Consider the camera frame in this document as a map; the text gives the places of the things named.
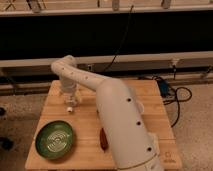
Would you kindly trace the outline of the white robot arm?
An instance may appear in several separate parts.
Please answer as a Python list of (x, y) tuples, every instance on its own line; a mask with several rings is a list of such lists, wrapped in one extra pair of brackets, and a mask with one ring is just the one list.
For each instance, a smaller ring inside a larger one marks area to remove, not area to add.
[(96, 92), (96, 106), (117, 171), (164, 171), (141, 116), (134, 90), (123, 80), (76, 67), (71, 55), (51, 64), (63, 86), (78, 83)]

